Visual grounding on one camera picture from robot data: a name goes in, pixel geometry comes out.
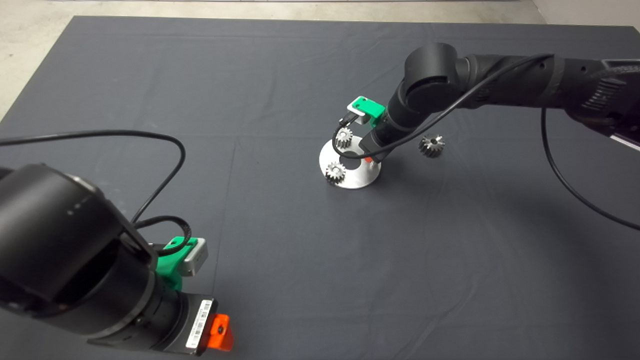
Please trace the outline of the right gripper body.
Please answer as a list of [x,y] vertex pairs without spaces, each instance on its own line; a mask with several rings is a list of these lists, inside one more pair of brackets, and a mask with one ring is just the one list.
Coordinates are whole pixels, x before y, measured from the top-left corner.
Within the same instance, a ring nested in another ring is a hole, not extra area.
[[382,148],[391,145],[393,142],[399,141],[401,139],[401,132],[395,129],[372,129],[368,132],[364,137],[362,137],[361,141],[359,141],[359,148],[366,153],[375,153],[374,155],[369,155],[367,158],[370,158],[374,163],[381,163],[392,150],[385,150],[382,152]]

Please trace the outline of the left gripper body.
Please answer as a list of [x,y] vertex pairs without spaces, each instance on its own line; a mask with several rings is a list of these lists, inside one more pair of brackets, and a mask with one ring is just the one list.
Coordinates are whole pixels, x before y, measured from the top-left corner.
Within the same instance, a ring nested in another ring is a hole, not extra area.
[[199,357],[205,353],[218,301],[212,295],[177,292],[172,327],[156,344],[160,353]]

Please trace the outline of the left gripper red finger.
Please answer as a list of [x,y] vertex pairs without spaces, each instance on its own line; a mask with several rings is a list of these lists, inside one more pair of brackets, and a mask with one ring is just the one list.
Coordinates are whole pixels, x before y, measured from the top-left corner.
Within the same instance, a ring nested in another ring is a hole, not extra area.
[[230,316],[216,313],[212,318],[206,346],[222,352],[230,352],[234,346],[234,336],[231,328]]

